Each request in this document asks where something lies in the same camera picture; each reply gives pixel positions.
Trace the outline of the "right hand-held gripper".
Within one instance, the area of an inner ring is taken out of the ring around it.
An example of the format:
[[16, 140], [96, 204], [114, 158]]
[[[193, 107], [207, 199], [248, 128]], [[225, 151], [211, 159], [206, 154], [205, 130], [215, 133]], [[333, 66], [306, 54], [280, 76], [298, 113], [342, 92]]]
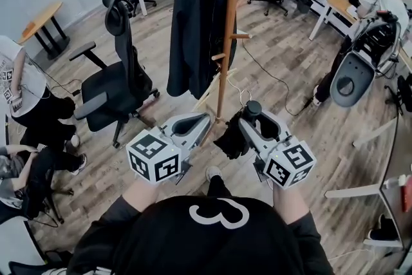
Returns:
[[260, 181], [288, 189], [305, 180], [316, 158], [304, 140], [291, 133], [286, 122], [267, 110], [244, 109], [239, 128], [256, 153], [254, 168]]

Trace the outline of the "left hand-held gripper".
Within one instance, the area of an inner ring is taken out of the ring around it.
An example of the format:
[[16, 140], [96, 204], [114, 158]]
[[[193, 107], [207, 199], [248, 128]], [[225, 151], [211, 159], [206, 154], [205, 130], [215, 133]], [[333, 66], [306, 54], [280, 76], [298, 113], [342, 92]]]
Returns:
[[191, 168], [191, 151], [210, 128], [211, 116], [197, 112], [173, 116], [160, 126], [144, 129], [126, 145], [129, 166], [137, 178], [150, 184], [165, 180], [178, 184]]

